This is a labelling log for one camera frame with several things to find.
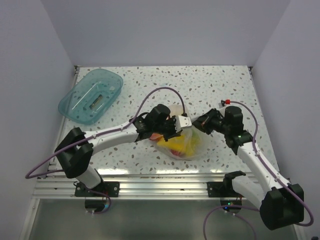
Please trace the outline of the yellow fake banana bunch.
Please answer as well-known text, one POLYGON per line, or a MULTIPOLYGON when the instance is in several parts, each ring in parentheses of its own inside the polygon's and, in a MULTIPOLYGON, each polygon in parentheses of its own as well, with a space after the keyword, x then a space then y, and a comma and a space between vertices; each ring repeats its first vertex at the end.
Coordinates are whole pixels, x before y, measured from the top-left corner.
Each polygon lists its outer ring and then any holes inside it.
POLYGON ((189 159, 193 158, 201 141, 198 137, 186 137, 184 135, 171 138, 167 141, 161 138, 157 143, 157 147, 170 157, 176 159, 189 159))

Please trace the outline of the clear plastic bag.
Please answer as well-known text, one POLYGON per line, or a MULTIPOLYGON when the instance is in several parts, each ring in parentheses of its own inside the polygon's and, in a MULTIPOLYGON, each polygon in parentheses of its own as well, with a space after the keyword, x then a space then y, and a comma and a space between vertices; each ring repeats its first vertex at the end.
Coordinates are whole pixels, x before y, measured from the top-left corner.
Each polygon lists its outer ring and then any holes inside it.
POLYGON ((154 133, 149 138, 156 149, 177 160, 194 160, 205 154, 211 137, 194 126, 182 131, 180 136, 164 140, 163 135, 154 133))

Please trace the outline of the blue plastic fruit tray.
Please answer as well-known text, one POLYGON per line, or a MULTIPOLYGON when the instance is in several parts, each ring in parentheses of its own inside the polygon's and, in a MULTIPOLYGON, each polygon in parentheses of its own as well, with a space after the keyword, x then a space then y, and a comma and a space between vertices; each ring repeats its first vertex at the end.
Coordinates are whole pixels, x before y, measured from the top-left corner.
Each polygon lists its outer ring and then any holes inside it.
POLYGON ((83 125, 96 123, 120 95, 123 79, 105 69, 86 74, 59 102, 58 111, 83 125))

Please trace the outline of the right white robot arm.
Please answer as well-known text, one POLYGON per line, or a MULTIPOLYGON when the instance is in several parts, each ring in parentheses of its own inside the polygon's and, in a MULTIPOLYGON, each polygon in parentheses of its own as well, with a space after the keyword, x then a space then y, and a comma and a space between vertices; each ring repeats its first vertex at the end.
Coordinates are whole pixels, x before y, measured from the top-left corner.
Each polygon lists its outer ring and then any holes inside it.
POLYGON ((240 107, 226 105, 211 109, 197 117, 192 124, 201 132, 224 136, 226 145, 251 170, 257 183, 245 173, 227 173, 221 192, 227 196, 240 194, 259 211, 269 230, 276 230, 304 220, 304 191, 299 184, 291 184, 267 160, 256 144, 255 137, 244 128, 240 107))

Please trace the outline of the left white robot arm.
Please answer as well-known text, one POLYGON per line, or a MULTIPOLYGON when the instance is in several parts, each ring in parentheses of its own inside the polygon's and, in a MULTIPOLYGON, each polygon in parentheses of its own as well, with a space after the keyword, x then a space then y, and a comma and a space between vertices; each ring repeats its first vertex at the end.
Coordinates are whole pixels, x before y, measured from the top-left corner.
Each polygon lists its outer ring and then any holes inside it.
POLYGON ((184 117, 170 116, 170 113, 168 107, 159 104, 151 112, 116 127, 86 132, 79 127, 73 128, 55 149, 64 174, 83 183, 92 196, 101 195, 104 184, 97 170, 90 166, 92 156, 111 147, 148 139, 152 134, 160 134, 166 141, 178 137, 184 117))

